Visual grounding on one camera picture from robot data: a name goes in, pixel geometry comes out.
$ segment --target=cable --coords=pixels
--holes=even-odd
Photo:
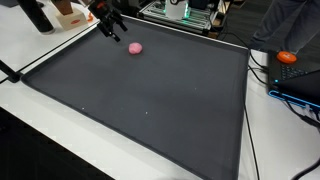
[[[268,71],[266,71],[265,69],[262,69],[262,68],[254,68],[254,67],[251,67],[251,69],[253,69],[253,70],[259,70],[260,72],[265,73],[265,74],[268,73]]]
[[[231,34],[233,35],[234,37],[236,37],[246,48],[249,49],[249,46],[239,37],[237,36],[236,34],[234,33],[230,33],[230,32],[227,32],[227,33],[222,33],[222,34]],[[250,54],[250,57],[252,58],[253,62],[255,64],[257,64],[259,67],[263,68],[263,69],[268,69],[266,66],[262,66],[261,64],[259,64],[256,59],[253,57],[252,53],[251,53],[251,49],[249,49],[249,54]]]
[[[318,159],[318,161],[316,161],[313,165],[311,165],[310,167],[308,167],[307,169],[301,171],[300,173],[298,173],[297,175],[295,175],[292,180],[298,180],[300,179],[302,176],[310,173],[311,171],[315,170],[316,168],[318,168],[320,166],[320,158]]]
[[[249,70],[251,70],[251,72],[252,72],[253,75],[257,78],[257,80],[258,80],[259,82],[261,82],[262,84],[268,85],[266,82],[262,81],[262,80],[259,78],[259,76],[256,74],[256,72],[252,69],[252,67],[251,67],[250,65],[248,65],[248,67],[249,67]]]
[[[280,95],[282,96],[282,98],[284,99],[284,101],[287,103],[289,109],[295,114],[297,115],[301,120],[303,120],[304,122],[306,122],[307,124],[311,125],[311,126],[314,126],[318,129],[320,129],[320,122],[308,117],[308,116],[305,116],[305,115],[302,115],[302,114],[299,114],[296,110],[294,110],[290,104],[290,102],[288,101],[288,99],[283,96],[283,94],[281,92],[279,92]]]
[[[313,111],[314,114],[316,115],[316,119],[317,119],[318,121],[320,121],[320,117],[319,117],[320,109],[319,109],[319,108],[312,108],[312,111]]]
[[[257,180],[260,180],[260,173],[259,173],[259,168],[258,168],[256,151],[255,151],[254,145],[253,145],[253,139],[252,139],[252,134],[251,134],[251,129],[250,129],[250,123],[249,123],[249,116],[248,116],[248,111],[247,111],[246,104],[244,104],[244,112],[245,112],[245,114],[246,114],[246,119],[247,119],[247,127],[248,127],[250,142],[251,142],[250,144],[251,144],[251,149],[252,149],[254,164],[255,164],[255,167],[256,167]]]
[[[225,31],[222,32],[221,34],[224,34],[224,37],[221,39],[221,41],[224,41],[224,39],[227,37],[228,31],[229,31],[229,27],[228,27],[228,21],[225,22]]]

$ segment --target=white surface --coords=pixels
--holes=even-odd
[[[67,42],[23,72],[70,43]],[[254,52],[253,55],[257,60],[265,61],[265,54]],[[11,84],[6,81],[0,84],[0,94],[1,107],[115,179],[199,179],[171,161],[21,82]],[[269,97],[265,87],[251,73],[248,76],[247,108],[262,180],[291,179],[320,156],[319,132],[299,120],[282,102]],[[256,180],[246,121],[242,134],[239,179]],[[320,179],[320,169],[304,179]]]
[[[48,0],[40,1],[45,4],[42,10],[55,28],[53,34],[41,35],[20,6],[7,8],[0,5],[0,60],[15,71],[97,22],[97,19],[94,18],[93,22],[88,25],[64,31],[55,18],[58,10],[54,5]],[[85,16],[89,13],[79,4],[73,3],[72,6],[84,12]],[[6,77],[6,74],[0,71],[0,81]]]

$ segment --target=black bottle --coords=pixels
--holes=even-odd
[[[22,10],[27,14],[32,23],[37,27],[41,34],[51,34],[54,28],[47,16],[41,10],[36,0],[17,0]]]

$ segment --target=electronic equipment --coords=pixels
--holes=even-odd
[[[320,109],[320,63],[299,60],[284,64],[276,52],[268,54],[268,94],[306,107]]]
[[[218,14],[209,9],[199,10],[190,8],[188,17],[177,20],[168,18],[165,13],[166,11],[164,2],[154,1],[141,9],[138,17],[173,28],[206,35],[211,30],[211,22],[213,22]]]
[[[100,20],[97,27],[106,37],[112,37],[119,42],[120,38],[113,32],[113,24],[118,24],[123,31],[127,31],[127,27],[122,22],[119,12],[112,8],[111,4],[107,4],[104,0],[79,0],[79,2],[88,7],[89,11]]]
[[[181,20],[189,17],[188,0],[166,0],[164,14],[167,18]]]

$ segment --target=gray mat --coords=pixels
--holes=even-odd
[[[115,26],[121,42],[95,29],[23,82],[204,179],[237,179],[247,51],[125,24],[125,33]],[[141,54],[128,53],[132,42]]]

